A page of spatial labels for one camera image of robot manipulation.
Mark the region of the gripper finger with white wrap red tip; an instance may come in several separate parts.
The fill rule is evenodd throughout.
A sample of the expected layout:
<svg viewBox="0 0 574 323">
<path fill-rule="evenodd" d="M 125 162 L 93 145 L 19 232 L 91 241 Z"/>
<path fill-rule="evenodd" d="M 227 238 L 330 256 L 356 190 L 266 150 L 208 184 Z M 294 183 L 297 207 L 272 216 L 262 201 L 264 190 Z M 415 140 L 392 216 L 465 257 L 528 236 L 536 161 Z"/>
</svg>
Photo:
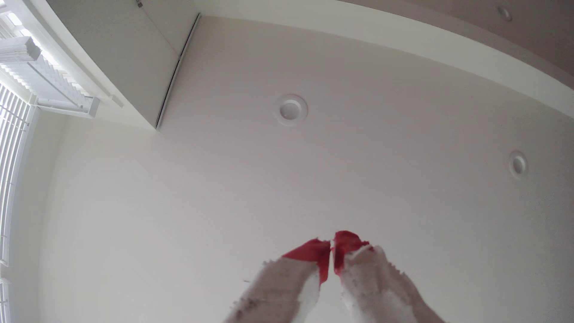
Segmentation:
<svg viewBox="0 0 574 323">
<path fill-rule="evenodd" d="M 263 263 L 224 322 L 305 322 L 328 279 L 331 242 L 311 239 Z"/>
<path fill-rule="evenodd" d="M 335 233 L 334 271 L 351 322 L 444 322 L 380 246 L 353 232 Z"/>
</svg>

